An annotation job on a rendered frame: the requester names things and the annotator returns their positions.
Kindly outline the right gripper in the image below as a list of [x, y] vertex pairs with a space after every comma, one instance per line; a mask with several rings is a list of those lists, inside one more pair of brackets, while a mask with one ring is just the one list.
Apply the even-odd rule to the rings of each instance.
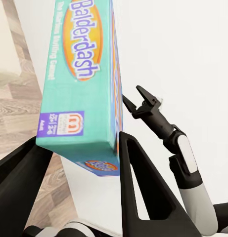
[[157, 101], [158, 99], [146, 91], [147, 89], [144, 89], [142, 86], [137, 85], [136, 88], [147, 104], [141, 105], [137, 109], [137, 106], [124, 95], [122, 95], [122, 102], [135, 119], [141, 118], [153, 132], [160, 130], [167, 123], [164, 115], [158, 111], [161, 102]]

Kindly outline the board game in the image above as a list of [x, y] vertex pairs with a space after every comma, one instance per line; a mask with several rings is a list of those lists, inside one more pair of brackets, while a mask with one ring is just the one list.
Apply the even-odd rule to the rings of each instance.
[[123, 102], [113, 0], [56, 0], [36, 145], [120, 176]]

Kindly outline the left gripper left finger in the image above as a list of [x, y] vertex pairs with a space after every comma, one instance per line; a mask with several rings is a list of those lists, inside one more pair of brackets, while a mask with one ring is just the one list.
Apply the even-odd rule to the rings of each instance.
[[53, 151], [29, 139], [0, 160], [0, 237], [21, 237]]

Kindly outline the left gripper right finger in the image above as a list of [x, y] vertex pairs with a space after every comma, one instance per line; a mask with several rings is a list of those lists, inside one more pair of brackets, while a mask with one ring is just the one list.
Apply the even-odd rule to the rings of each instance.
[[[122, 237], [203, 237], [138, 140], [119, 132]], [[136, 179], [150, 220], [138, 217]]]

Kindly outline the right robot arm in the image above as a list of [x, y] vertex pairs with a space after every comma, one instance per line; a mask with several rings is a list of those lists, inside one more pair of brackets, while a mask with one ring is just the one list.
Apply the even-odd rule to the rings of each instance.
[[135, 119], [141, 118], [163, 140], [163, 145], [172, 153], [169, 166], [175, 176], [184, 209], [203, 237], [215, 233], [228, 234], [228, 202], [212, 204], [187, 135], [175, 124], [170, 124], [160, 112], [164, 99], [151, 95], [137, 85], [144, 101], [137, 109], [126, 96], [122, 102]]

